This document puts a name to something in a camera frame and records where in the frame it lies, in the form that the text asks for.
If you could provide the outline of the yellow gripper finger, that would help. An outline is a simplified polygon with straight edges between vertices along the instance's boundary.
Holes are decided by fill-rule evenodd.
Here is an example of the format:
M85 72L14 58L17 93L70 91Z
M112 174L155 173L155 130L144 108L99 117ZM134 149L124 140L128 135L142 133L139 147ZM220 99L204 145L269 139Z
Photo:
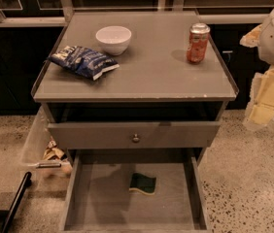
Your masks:
M261 32L261 24L256 26L254 29L252 29L250 32L248 32L246 35L244 35L240 40L240 44L247 48L257 47L259 44L260 32Z
M264 74L255 73L243 124L264 127L271 121L274 121L274 65Z

